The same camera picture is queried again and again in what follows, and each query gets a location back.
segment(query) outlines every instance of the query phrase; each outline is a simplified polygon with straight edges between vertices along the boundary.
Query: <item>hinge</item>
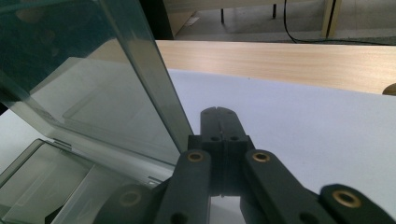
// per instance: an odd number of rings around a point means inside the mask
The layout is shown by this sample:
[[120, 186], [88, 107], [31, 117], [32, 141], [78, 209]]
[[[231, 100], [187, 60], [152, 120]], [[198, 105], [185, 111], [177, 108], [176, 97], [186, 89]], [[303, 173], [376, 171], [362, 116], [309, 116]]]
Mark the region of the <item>hinge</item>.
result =
[[56, 139], [56, 138], [54, 138], [53, 140], [54, 140], [54, 142], [52, 144], [54, 144], [56, 147], [60, 147], [61, 149], [68, 150], [68, 151], [72, 150], [72, 145], [70, 145], [64, 141], [61, 141], [59, 139]]

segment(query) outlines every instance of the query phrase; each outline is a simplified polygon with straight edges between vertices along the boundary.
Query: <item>screw hole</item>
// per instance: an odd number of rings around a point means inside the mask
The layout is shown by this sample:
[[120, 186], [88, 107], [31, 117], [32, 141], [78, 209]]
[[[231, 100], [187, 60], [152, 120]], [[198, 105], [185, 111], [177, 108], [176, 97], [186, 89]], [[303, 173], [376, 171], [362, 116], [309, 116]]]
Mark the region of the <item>screw hole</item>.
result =
[[199, 152], [192, 152], [188, 156], [189, 161], [201, 161], [203, 158], [204, 155]]
[[181, 213], [174, 213], [171, 216], [171, 223], [172, 224], [186, 224], [187, 223], [187, 216]]
[[357, 208], [361, 206], [361, 200], [347, 190], [336, 190], [332, 193], [334, 199], [343, 206]]
[[301, 213], [300, 220], [304, 224], [318, 224], [318, 219], [310, 213]]
[[253, 159], [255, 161], [266, 162], [270, 160], [270, 157], [265, 153], [258, 152], [253, 154]]
[[120, 196], [120, 204], [124, 207], [134, 206], [140, 202], [141, 198], [139, 192], [128, 191]]

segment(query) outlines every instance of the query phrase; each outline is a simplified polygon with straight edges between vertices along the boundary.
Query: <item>wooden table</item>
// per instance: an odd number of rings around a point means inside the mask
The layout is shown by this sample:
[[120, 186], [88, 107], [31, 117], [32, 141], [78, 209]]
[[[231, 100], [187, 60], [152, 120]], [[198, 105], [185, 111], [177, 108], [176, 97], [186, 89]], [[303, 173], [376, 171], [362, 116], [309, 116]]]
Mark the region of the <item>wooden table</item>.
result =
[[[167, 68], [378, 94], [396, 82], [394, 47], [207, 41], [157, 44]], [[90, 58], [128, 62], [120, 50], [117, 41], [110, 41]]]

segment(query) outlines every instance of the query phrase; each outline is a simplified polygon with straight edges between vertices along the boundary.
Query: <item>white paper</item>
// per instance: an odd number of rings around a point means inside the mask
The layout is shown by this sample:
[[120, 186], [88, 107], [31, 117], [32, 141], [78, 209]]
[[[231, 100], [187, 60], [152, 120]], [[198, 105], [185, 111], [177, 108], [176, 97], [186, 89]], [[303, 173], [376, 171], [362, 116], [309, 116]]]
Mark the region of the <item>white paper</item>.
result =
[[236, 112], [256, 148], [308, 189], [344, 184], [396, 219], [396, 97], [172, 70], [195, 134], [200, 112]]

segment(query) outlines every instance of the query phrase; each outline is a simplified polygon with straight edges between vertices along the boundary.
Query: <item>glass panel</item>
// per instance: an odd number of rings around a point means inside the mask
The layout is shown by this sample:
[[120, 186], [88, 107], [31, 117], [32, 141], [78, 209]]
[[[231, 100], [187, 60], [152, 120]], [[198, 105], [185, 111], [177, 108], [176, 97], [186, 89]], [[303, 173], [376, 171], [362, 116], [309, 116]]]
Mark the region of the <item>glass panel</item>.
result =
[[137, 1], [13, 0], [0, 13], [2, 102], [20, 116], [27, 104], [51, 128], [22, 117], [48, 137], [176, 163], [191, 128]]

